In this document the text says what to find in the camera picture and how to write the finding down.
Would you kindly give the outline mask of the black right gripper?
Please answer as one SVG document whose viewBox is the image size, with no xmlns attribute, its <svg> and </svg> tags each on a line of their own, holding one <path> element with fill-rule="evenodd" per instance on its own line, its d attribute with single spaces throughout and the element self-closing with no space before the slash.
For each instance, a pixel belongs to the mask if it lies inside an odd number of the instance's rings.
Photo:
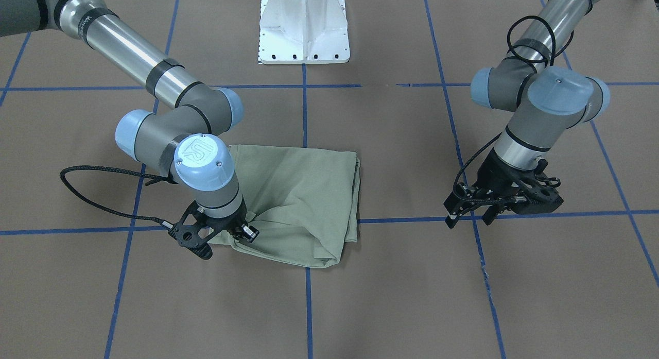
<svg viewBox="0 0 659 359">
<path fill-rule="evenodd" d="M 259 230 L 249 225 L 247 221 L 248 211 L 246 207 L 239 207 L 234 214 L 225 218 L 211 217 L 210 209 L 204 207 L 198 207 L 198 211 L 203 214 L 201 223 L 213 230 L 201 240 L 201 244 L 208 243 L 221 231 L 227 231 L 235 239 L 247 240 L 249 243 L 252 243 L 259 235 Z"/>
</svg>

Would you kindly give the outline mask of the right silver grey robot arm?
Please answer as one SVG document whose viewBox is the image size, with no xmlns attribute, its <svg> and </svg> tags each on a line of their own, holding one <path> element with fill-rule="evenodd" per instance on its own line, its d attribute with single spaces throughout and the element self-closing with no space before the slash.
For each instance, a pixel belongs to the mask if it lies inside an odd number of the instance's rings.
<svg viewBox="0 0 659 359">
<path fill-rule="evenodd" d="M 174 108 L 162 117 L 136 111 L 120 123 L 118 140 L 127 143 L 125 150 L 135 159 L 158 159 L 162 146 L 151 135 L 163 137 L 160 125 L 214 138 L 242 117 L 233 91 L 208 89 L 127 27 L 103 0 L 2 0 L 2 37 L 29 38 L 43 30 L 80 38 L 146 87 L 158 104 Z M 69 94 L 81 103 L 73 110 L 71 103 L 47 101 L 47 92 L 12 96 L 2 90 L 2 98 L 10 98 L 8 108 L 2 108 L 2 250 L 43 217 L 68 215 L 66 202 L 56 195 L 54 176 L 43 175 L 42 169 L 109 140 L 113 117 L 105 113 L 118 94 L 109 91 L 105 101 Z"/>
</svg>

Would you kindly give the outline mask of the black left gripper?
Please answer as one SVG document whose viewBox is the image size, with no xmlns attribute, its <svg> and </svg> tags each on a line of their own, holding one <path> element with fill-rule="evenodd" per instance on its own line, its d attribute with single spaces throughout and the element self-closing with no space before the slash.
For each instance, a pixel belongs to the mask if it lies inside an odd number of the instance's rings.
<svg viewBox="0 0 659 359">
<path fill-rule="evenodd" d="M 454 229 L 466 214 L 486 207 L 483 223 L 489 226 L 504 211 L 551 210 L 551 178 L 544 170 L 548 161 L 533 159 L 530 169 L 509 166 L 495 150 L 490 150 L 476 173 L 473 185 L 460 182 L 463 166 L 451 193 L 443 202 L 447 209 L 446 225 Z"/>
</svg>

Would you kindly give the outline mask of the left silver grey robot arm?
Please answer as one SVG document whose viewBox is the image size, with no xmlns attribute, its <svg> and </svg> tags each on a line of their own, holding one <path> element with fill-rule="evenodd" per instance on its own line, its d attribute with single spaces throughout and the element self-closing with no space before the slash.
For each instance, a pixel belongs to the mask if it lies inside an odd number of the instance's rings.
<svg viewBox="0 0 659 359">
<path fill-rule="evenodd" d="M 608 86 L 555 64 L 574 37 L 580 20 L 600 0 L 548 0 L 537 15 L 525 16 L 529 28 L 507 40 L 506 57 L 479 70 L 470 86 L 471 99 L 490 109 L 512 112 L 501 134 L 485 144 L 487 157 L 475 183 L 455 180 L 444 202 L 445 220 L 453 228 L 462 216 L 485 208 L 491 224 L 504 211 L 552 213 L 563 204 L 560 180 L 548 177 L 546 154 L 563 132 L 590 122 L 609 106 Z"/>
</svg>

